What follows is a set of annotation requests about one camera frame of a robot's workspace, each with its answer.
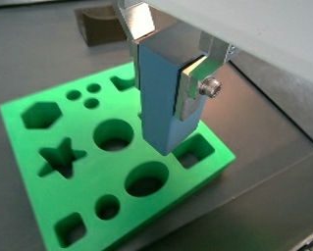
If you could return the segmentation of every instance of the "screw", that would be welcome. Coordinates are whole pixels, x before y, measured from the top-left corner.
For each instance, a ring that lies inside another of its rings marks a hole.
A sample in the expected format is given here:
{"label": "screw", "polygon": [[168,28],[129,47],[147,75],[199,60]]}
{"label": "screw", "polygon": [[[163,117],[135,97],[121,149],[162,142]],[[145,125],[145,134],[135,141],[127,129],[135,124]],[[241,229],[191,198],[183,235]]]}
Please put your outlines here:
{"label": "screw", "polygon": [[210,98],[214,98],[220,91],[220,83],[211,77],[206,76],[200,82],[199,92]]}
{"label": "screw", "polygon": [[227,49],[227,54],[233,54],[234,53],[234,46],[230,44],[229,45],[229,49]]}

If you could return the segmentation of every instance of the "hexagonal hole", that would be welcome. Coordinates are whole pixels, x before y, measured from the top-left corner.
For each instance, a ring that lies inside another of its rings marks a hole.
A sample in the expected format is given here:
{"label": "hexagonal hole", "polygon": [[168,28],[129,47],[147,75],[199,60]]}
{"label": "hexagonal hole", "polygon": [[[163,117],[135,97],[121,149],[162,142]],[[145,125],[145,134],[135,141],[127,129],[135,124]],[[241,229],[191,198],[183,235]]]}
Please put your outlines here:
{"label": "hexagonal hole", "polygon": [[61,111],[53,102],[37,102],[21,114],[26,129],[46,129],[60,117]]}

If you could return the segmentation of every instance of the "metal bracket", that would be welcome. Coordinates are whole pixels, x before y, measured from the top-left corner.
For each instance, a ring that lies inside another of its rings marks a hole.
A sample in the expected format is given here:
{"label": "metal bracket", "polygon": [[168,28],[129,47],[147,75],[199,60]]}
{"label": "metal bracket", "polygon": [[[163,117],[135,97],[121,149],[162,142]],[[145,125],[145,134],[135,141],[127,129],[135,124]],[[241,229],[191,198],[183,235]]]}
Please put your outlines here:
{"label": "metal bracket", "polygon": [[191,63],[180,73],[174,116],[183,121],[196,110],[202,96],[215,97],[220,83],[214,79],[215,72],[237,54],[233,45],[202,31],[199,49],[204,56]]}
{"label": "metal bracket", "polygon": [[155,32],[155,25],[148,4],[139,0],[112,0],[120,25],[129,41],[129,57],[133,60],[135,86],[140,89],[139,81],[139,42]]}

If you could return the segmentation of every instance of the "silver screw head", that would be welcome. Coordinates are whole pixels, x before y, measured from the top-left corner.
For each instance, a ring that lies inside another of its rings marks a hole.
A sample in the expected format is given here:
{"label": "silver screw head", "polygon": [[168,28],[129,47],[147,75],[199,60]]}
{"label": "silver screw head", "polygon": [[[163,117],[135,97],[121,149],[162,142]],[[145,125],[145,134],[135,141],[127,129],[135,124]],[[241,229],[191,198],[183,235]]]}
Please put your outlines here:
{"label": "silver screw head", "polygon": [[210,98],[216,97],[220,91],[220,83],[211,77],[206,76],[200,82],[199,92]]}

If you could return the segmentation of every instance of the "dark object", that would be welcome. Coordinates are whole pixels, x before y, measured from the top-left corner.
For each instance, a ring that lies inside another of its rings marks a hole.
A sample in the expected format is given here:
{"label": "dark object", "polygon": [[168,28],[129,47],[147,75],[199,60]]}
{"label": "dark object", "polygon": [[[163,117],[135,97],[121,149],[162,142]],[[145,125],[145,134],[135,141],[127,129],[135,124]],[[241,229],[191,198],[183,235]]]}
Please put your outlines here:
{"label": "dark object", "polygon": [[80,33],[88,46],[125,39],[111,5],[75,10]]}

